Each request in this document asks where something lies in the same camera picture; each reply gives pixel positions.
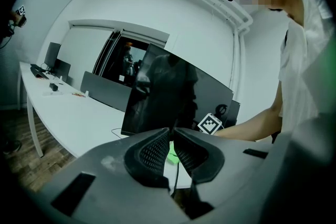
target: black monitor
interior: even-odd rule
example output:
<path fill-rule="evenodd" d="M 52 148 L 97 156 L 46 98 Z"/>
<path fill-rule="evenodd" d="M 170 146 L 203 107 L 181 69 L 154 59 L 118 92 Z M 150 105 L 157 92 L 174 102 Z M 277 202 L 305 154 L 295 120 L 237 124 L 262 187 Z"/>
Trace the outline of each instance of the black monitor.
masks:
<path fill-rule="evenodd" d="M 54 65 L 55 76 L 57 76 L 58 78 L 62 76 L 62 81 L 67 82 L 70 67 L 71 67 L 71 64 L 67 62 L 63 62 L 59 59 L 56 59 L 55 65 Z"/>
<path fill-rule="evenodd" d="M 51 69 L 53 69 L 55 66 L 55 62 L 56 62 L 60 47 L 61 47 L 61 44 L 58 44 L 58 43 L 50 42 L 49 44 L 49 48 L 48 48 L 44 63 Z"/>
<path fill-rule="evenodd" d="M 229 113 L 227 115 L 227 120 L 224 125 L 225 128 L 236 125 L 239 108 L 240 108 L 240 103 L 232 100 L 230 108 L 229 108 Z"/>
<path fill-rule="evenodd" d="M 144 56 L 127 105 L 121 133 L 133 135 L 163 127 L 199 131 L 212 113 L 226 121 L 233 92 L 180 57 L 155 45 Z"/>

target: curved desk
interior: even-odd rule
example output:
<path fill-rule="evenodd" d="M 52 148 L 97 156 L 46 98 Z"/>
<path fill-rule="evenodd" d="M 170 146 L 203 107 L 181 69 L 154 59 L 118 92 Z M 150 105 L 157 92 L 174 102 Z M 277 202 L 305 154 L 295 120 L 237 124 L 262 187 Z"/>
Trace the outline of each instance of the curved desk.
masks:
<path fill-rule="evenodd" d="M 124 112 L 111 108 L 92 98 L 73 95 L 79 92 L 70 85 L 47 75 L 49 80 L 37 79 L 30 71 L 30 64 L 20 62 L 20 77 L 27 91 L 28 119 L 31 135 L 40 157 L 43 156 L 37 138 L 33 107 L 39 118 L 53 137 L 74 157 L 79 157 L 90 149 L 115 141 L 125 136 L 120 134 Z M 57 84 L 62 95 L 52 95 L 49 84 Z M 169 179 L 173 189 L 176 180 L 177 166 L 166 161 L 164 176 Z M 189 188 L 191 179 L 180 164 L 177 188 Z"/>

